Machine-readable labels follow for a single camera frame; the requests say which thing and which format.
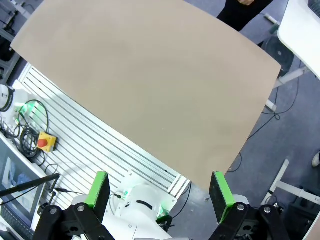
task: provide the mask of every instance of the gray floor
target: gray floor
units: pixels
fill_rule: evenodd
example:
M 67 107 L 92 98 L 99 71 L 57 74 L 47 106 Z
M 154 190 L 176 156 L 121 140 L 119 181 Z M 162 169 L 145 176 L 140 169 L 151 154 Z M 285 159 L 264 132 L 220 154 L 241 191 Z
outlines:
M 27 4 L 36 7 L 40 2 L 41 0 L 28 0 Z M 213 16 L 217 16 L 225 4 L 225 0 L 187 0 L 187 2 Z M 287 0 L 274 0 L 263 12 L 281 21 L 286 6 Z M 18 16 L 13 28 L 18 31 L 24 22 L 24 18 Z M 270 27 L 271 24 L 262 15 L 258 15 L 241 33 L 257 44 L 270 36 L 268 32 Z M 19 75 L 24 64 L 23 61 L 20 63 L 12 79 Z M 295 59 L 291 70 L 298 68 L 299 64 L 300 60 Z M 293 80 L 279 88 L 277 98 L 279 112 L 287 110 L 292 105 L 297 91 L 297 82 L 298 80 Z M 270 99 L 275 99 L 275 91 L 272 92 Z M 293 108 L 282 114 L 280 120 L 273 119 L 244 145 L 241 150 L 243 161 L 239 170 L 226 174 L 231 191 L 234 194 L 246 196 L 252 206 L 259 206 L 285 159 L 290 161 L 290 165 L 283 177 L 284 182 L 294 186 L 307 182 L 318 187 L 320 171 L 311 167 L 311 160 L 320 149 L 320 135 L 317 134 L 320 132 L 320 124 L 318 124 L 320 116 L 317 114 L 319 109 L 320 83 L 312 73 L 308 73 L 299 79 L 298 96 Z M 253 132 L 270 117 L 262 114 Z M 239 163 L 240 159 L 237 158 L 231 168 L 237 168 Z M 275 194 L 284 206 L 294 199 L 294 196 L 280 190 Z M 187 197 L 188 193 L 179 199 L 172 210 L 172 215 L 180 211 Z M 192 185 L 184 210 L 173 220 L 175 226 L 169 230 L 173 237 L 189 237 L 193 240 L 209 239 L 217 227 L 217 220 L 212 203 L 210 200 L 206 201 L 207 198 L 209 198 L 208 192 Z

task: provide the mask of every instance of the white sneaker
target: white sneaker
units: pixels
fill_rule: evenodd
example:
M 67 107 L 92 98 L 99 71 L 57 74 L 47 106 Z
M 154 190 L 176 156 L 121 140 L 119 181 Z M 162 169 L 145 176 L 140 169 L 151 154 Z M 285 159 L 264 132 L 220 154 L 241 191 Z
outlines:
M 318 153 L 314 156 L 313 160 L 312 160 L 312 167 L 316 168 L 320 165 L 320 151 L 318 151 Z

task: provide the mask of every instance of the bolt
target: bolt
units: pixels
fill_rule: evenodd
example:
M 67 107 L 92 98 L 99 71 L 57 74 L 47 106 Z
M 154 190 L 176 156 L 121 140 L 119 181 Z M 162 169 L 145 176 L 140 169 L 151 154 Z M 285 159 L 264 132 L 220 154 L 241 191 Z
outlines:
M 57 212 L 57 209 L 56 208 L 52 208 L 51 210 L 50 210 L 50 213 L 51 214 L 55 214 Z
M 266 213 L 266 214 L 269 214 L 271 212 L 271 209 L 270 207 L 266 206 L 264 207 L 263 211 Z
M 83 212 L 84 210 L 85 210 L 85 206 L 83 206 L 83 205 L 78 206 L 79 212 Z
M 243 206 L 242 204 L 239 204 L 238 206 L 236 206 L 236 208 L 237 208 L 239 211 L 245 210 L 245 206 Z

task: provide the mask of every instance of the red button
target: red button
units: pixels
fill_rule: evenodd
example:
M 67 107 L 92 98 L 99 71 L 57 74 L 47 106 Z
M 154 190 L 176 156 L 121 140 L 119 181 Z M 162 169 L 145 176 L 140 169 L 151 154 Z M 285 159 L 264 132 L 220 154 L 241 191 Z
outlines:
M 47 145 L 48 145 L 48 141 L 46 139 L 39 139 L 38 140 L 38 147 L 39 148 L 43 148 L 43 147 L 45 147 Z

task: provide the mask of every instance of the black pants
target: black pants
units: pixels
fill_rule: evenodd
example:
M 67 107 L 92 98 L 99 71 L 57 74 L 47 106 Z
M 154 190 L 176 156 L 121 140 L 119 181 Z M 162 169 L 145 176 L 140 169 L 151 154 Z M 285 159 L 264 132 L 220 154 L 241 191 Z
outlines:
M 246 6 L 238 0 L 226 0 L 225 7 L 217 18 L 239 32 L 272 1 L 255 0 Z

